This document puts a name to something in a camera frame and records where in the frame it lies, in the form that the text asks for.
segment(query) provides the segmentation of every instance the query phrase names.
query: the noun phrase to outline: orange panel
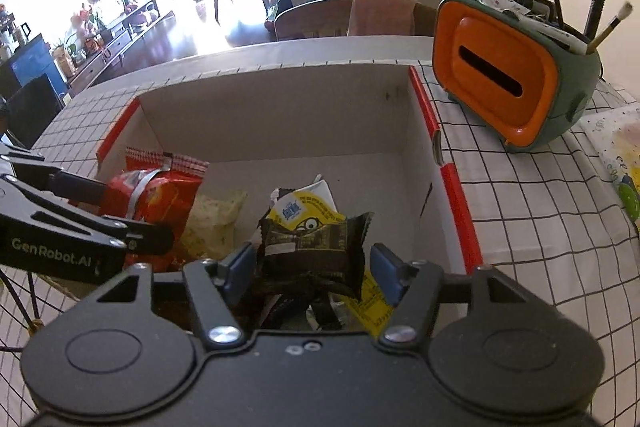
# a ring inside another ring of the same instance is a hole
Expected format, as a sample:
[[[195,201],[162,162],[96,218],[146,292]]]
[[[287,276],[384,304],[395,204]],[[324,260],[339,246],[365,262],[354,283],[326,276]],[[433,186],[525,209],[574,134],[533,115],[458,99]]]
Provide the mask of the orange panel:
[[[519,147],[536,139],[558,87],[544,46],[454,0],[440,7],[433,68],[444,89]]]

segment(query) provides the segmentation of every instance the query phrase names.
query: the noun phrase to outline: green circle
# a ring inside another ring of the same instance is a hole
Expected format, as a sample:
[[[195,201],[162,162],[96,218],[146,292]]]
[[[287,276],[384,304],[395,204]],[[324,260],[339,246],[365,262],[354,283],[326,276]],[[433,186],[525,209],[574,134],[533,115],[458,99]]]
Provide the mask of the green circle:
[[[629,215],[632,221],[635,221],[640,217],[640,202],[638,196],[636,196],[635,190],[629,185],[621,183],[618,185],[618,195],[625,205],[626,213]]]

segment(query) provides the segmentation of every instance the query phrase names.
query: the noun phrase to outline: brush bristles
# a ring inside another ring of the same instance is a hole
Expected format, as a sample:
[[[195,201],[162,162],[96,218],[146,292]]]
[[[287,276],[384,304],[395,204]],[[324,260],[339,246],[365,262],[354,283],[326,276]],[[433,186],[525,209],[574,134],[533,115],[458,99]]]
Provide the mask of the brush bristles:
[[[618,20],[623,21],[624,19],[626,19],[631,15],[631,12],[633,10],[634,10],[634,7],[631,5],[631,3],[628,1],[625,2],[623,7],[618,12]]]

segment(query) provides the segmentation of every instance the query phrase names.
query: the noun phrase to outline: pen holder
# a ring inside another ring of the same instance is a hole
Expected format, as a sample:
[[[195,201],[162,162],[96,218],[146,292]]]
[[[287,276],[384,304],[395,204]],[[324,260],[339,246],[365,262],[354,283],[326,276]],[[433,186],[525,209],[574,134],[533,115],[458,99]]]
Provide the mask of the pen holder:
[[[572,54],[475,0],[444,0],[438,8],[436,79],[512,152],[544,145],[574,125],[600,67],[597,52]]]

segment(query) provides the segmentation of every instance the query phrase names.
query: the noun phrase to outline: tv stand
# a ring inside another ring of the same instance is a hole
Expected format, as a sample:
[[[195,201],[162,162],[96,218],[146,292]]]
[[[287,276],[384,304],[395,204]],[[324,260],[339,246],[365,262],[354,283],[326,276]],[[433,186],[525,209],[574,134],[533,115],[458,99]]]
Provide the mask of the tv stand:
[[[132,20],[142,11],[146,11],[146,6],[153,4],[159,13],[158,19],[145,25],[141,31],[135,32]],[[68,79],[67,85],[71,96],[75,96],[87,87],[94,85],[100,74],[111,66],[116,60],[122,65],[125,52],[138,39],[144,39],[145,33],[158,24],[161,20],[173,16],[173,0],[145,0],[138,5],[138,8],[131,13],[123,13],[117,19],[107,24],[107,28],[100,32],[105,43],[107,53],[97,52],[82,64],[76,74]]]

